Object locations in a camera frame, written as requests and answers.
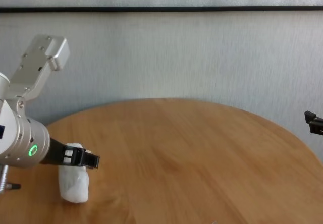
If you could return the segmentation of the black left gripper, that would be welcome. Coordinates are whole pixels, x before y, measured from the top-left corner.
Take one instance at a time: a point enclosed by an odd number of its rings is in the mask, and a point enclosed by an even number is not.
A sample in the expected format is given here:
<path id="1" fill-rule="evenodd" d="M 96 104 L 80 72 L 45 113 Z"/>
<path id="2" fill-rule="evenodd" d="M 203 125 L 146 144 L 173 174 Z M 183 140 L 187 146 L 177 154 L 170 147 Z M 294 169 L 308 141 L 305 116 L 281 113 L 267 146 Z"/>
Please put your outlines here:
<path id="1" fill-rule="evenodd" d="M 100 157 L 89 153 L 84 148 L 67 146 L 53 138 L 45 158 L 40 164 L 65 165 L 97 169 Z"/>

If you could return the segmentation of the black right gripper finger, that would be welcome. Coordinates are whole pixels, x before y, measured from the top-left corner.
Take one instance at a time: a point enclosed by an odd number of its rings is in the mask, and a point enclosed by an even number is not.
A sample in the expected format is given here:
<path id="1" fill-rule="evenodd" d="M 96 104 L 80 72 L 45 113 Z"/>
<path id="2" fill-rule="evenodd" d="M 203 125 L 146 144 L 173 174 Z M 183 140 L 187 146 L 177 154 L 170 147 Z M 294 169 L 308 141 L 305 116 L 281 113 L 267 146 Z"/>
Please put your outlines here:
<path id="1" fill-rule="evenodd" d="M 322 134 L 323 131 L 323 119 L 316 116 L 315 113 L 310 111 L 304 112 L 305 121 L 309 125 L 310 132 L 313 134 Z"/>

